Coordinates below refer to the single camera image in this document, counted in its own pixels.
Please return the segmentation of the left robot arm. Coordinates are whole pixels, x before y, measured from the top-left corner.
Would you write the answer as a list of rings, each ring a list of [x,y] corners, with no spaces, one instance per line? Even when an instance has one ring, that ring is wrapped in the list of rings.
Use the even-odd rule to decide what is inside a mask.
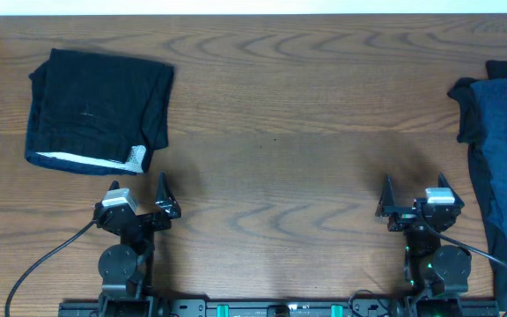
[[[156,232],[168,230],[181,217],[181,208],[169,189],[165,173],[158,176],[155,204],[158,211],[138,215],[137,201],[129,188],[114,181],[96,204],[93,222],[120,238],[99,258],[102,277],[98,317],[166,317],[169,304],[153,292]]]

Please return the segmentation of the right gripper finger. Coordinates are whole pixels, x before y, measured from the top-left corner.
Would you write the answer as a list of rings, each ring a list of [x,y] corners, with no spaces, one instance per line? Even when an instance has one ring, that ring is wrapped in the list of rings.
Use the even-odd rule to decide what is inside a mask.
[[[459,195],[456,193],[456,191],[452,188],[452,186],[449,184],[448,180],[445,178],[443,173],[440,173],[437,178],[437,184],[440,188],[448,188],[452,192],[452,196],[454,197],[454,204],[457,205],[459,208],[463,208],[465,206],[462,199],[459,197]]]
[[[393,198],[393,187],[391,178],[387,175],[382,187],[381,195],[378,201],[378,206],[375,211],[376,217],[390,217],[393,214],[395,207]]]

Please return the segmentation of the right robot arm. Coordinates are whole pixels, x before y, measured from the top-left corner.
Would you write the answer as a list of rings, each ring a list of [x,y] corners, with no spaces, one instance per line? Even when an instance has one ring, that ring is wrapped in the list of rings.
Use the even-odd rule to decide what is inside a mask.
[[[463,247],[441,243],[442,232],[456,223],[463,201],[443,175],[425,196],[409,207],[395,203],[390,177],[385,178],[376,217],[388,219],[390,232],[406,241],[404,277],[412,290],[388,305],[391,316],[461,316],[459,295],[468,291],[472,255]]]

